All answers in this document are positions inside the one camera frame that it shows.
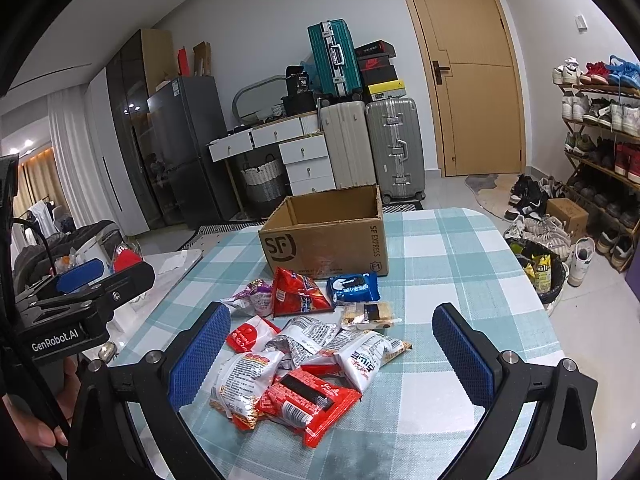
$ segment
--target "human hand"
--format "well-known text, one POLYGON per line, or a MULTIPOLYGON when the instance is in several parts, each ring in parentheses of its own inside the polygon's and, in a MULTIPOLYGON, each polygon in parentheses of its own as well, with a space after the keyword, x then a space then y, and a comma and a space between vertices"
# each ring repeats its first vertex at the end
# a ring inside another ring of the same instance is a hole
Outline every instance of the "human hand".
MULTIPOLYGON (((76 375, 78 364, 71 357, 65 357, 63 362, 65 373, 65 386, 63 390, 56 397, 58 405, 62 410, 66 420, 71 422, 71 417, 74 414, 74 407, 76 405, 76 399, 78 398, 78 392, 80 391, 80 379, 76 375)), ((25 442, 37 447, 54 447, 56 442, 63 446, 68 446, 68 441, 60 427, 51 431, 49 427, 38 420, 33 415, 24 413, 19 410, 11 402, 8 395, 2 398, 6 410, 9 412, 15 427, 18 429, 20 436, 25 442)))

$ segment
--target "silver suitcase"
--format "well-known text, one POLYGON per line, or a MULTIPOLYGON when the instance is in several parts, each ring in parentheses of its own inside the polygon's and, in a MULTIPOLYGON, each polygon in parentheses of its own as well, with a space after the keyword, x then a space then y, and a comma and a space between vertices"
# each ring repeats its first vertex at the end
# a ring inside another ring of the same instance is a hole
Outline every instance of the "silver suitcase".
POLYGON ((382 202, 424 200, 424 157, 414 100, 375 101, 367 105, 366 117, 382 202))
POLYGON ((376 183, 364 103, 352 101, 320 108, 320 123, 334 172, 335 187, 376 183))

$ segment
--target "shoe rack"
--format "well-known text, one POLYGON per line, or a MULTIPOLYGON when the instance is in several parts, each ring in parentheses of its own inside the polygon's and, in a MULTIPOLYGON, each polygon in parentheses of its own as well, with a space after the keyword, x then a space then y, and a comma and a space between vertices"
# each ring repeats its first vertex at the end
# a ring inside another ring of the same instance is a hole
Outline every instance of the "shoe rack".
MULTIPOLYGON (((609 96, 618 97, 618 98, 629 97, 629 98, 635 98, 640 100, 640 91, 636 90, 635 88, 607 86, 607 85, 583 85, 583 84, 571 84, 571 85, 562 84, 562 85, 556 85, 556 86, 558 86, 558 88, 562 91, 563 94, 567 90, 570 90, 574 92, 581 91, 583 93, 609 95, 609 96)), ((588 126, 590 128, 596 128, 598 130, 603 130, 608 134, 612 134, 614 136, 615 143, 618 143, 619 139, 630 141, 630 142, 640 142, 640 137, 635 137, 625 132, 620 132, 612 128, 607 128, 606 126, 603 126, 601 124, 581 123, 580 121, 568 120, 565 118, 562 118, 562 121, 564 122, 566 127, 569 129, 569 132, 576 135, 576 138, 582 133, 585 126, 588 126)), ((595 168, 599 172, 606 174, 611 178, 615 178, 616 180, 622 182, 629 189, 636 191, 640 194, 640 184, 636 184, 635 182, 632 182, 627 177, 617 174, 615 171, 611 171, 611 170, 608 170, 607 168, 603 168, 602 166, 599 166, 594 162, 590 161, 588 158, 582 158, 578 155, 575 155, 574 153, 569 153, 567 151, 565 151, 564 154, 566 155, 566 158, 569 160, 570 164, 574 168, 574 172, 572 176, 578 173, 578 169, 580 168, 581 164, 585 164, 586 166, 591 166, 592 168, 595 168)), ((603 215, 604 218, 606 218, 606 220, 612 227, 614 227, 615 229, 618 229, 623 234, 627 234, 628 236, 631 236, 631 239, 633 240, 633 243, 634 243, 634 248, 637 247, 638 238, 640 237, 640 220, 636 223, 636 225, 632 229, 630 229, 627 226, 625 226, 622 222, 620 222, 618 218, 615 218, 611 216, 609 213, 607 213, 606 209, 598 206, 595 202, 583 197, 580 193, 575 191, 574 188, 572 188, 571 186, 568 186, 567 184, 563 184, 563 187, 567 192, 568 197, 571 200, 573 200, 575 203, 578 203, 579 205, 588 205, 591 210, 598 210, 601 213, 601 215, 603 215)), ((624 265, 620 269, 618 269, 618 272, 624 271, 629 266, 629 264, 631 263, 631 260, 633 259, 634 254, 635 254, 635 250, 632 252, 631 257, 624 263, 624 265)), ((604 256, 609 261, 611 260, 611 255, 609 253, 604 254, 604 256)))

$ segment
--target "plaid tablecloth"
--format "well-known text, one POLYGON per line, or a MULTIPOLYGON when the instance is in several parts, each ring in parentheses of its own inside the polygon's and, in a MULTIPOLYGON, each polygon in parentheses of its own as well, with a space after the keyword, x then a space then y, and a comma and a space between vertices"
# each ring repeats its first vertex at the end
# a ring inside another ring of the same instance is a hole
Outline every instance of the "plaid tablecloth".
MULTIPOLYGON (((451 208, 385 214, 384 221, 390 272, 380 278, 380 295, 404 319, 387 333, 411 342, 413 350, 380 370, 362 400, 316 449, 302 446, 300 437, 268 421, 259 422, 254 431, 236 430, 208 405, 210 372, 195 401, 180 412, 229 479, 437 478, 483 412, 471 405, 433 337, 431 316, 445 301, 498 350, 514 350, 529 362, 548 365, 563 357, 529 280, 486 216, 451 208)), ((206 254, 155 309, 117 364, 164 349, 211 301, 231 296, 254 278, 270 278, 258 229, 229 235, 206 254)), ((321 317, 332 320, 338 314, 321 317)), ((232 325, 242 321, 234 319, 232 325)), ((223 348, 212 370, 231 354, 223 348)), ((532 411, 530 405, 522 410, 492 478, 508 471, 532 411)), ((166 476, 139 410, 134 410, 134 420, 157 473, 166 476)))

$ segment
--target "door frame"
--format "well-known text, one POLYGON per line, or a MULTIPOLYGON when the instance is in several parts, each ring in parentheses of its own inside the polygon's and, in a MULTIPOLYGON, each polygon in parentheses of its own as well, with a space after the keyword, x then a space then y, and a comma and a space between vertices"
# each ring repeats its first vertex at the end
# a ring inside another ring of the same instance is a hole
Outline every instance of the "door frame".
MULTIPOLYGON (((424 66, 424 75, 427 78, 427 88, 429 92, 429 101, 431 102, 431 115, 433 117, 433 129, 436 137, 436 156, 438 160, 438 168, 440 169, 440 176, 447 176, 444 163, 444 140, 442 133, 442 124, 440 123, 440 114, 438 113, 438 97, 436 94, 436 82, 431 69, 432 60, 429 56, 429 49, 427 48, 426 41, 424 39, 424 33, 422 31, 422 25, 420 24, 420 18, 418 17, 418 11, 415 7, 414 0, 405 0, 411 15, 411 21, 414 24, 414 31, 416 39, 418 40, 418 46, 420 47, 420 55, 422 57, 422 65, 424 66)), ((500 0, 494 0, 498 7, 498 12, 504 24, 504 31, 507 35, 507 43, 509 44, 509 52, 511 54, 511 62, 513 64, 513 71, 516 77, 516 88, 518 92, 518 113, 520 115, 520 150, 522 157, 520 161, 520 172, 524 173, 527 161, 527 142, 525 134, 525 121, 524 121, 524 100, 522 97, 522 85, 520 81, 520 70, 518 69, 518 60, 516 59, 516 52, 513 46, 513 39, 511 38, 511 31, 509 24, 505 16, 504 10, 500 0)))

